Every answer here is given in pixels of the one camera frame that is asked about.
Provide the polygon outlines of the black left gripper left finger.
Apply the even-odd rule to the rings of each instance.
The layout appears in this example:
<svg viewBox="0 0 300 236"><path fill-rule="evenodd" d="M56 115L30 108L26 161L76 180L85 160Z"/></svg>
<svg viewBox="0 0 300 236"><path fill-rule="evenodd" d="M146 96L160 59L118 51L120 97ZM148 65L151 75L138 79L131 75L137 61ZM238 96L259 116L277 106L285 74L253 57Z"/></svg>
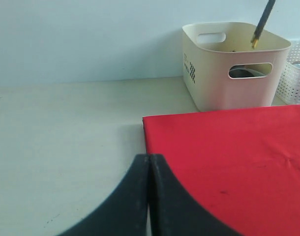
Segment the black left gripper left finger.
<svg viewBox="0 0 300 236"><path fill-rule="evenodd" d="M61 236L145 236L150 158L137 154L114 191Z"/></svg>

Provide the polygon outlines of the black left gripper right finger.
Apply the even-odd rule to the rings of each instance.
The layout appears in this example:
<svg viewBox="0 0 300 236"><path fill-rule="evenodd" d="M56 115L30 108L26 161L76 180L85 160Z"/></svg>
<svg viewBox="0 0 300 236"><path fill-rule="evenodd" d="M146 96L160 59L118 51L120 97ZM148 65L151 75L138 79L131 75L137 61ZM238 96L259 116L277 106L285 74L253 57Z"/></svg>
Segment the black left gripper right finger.
<svg viewBox="0 0 300 236"><path fill-rule="evenodd" d="M173 174L164 156L151 154L148 205L153 236L239 236L196 202Z"/></svg>

